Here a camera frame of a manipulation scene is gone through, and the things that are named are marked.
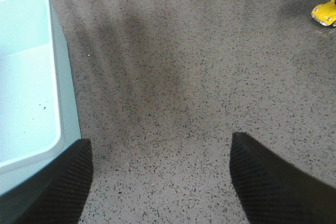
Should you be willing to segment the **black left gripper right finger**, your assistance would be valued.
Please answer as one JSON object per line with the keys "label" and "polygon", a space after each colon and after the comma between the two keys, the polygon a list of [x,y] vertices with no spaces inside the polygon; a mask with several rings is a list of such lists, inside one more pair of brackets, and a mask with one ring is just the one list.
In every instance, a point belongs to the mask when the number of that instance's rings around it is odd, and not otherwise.
{"label": "black left gripper right finger", "polygon": [[335,223],[335,188],[245,132],[232,135],[229,170],[250,223]]}

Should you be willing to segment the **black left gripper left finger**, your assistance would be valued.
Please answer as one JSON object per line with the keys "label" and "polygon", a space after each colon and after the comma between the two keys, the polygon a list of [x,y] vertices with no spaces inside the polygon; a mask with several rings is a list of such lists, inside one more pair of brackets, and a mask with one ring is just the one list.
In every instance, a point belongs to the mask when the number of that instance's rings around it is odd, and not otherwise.
{"label": "black left gripper left finger", "polygon": [[18,223],[78,223],[93,178],[90,140],[77,140],[53,164],[57,170]]}

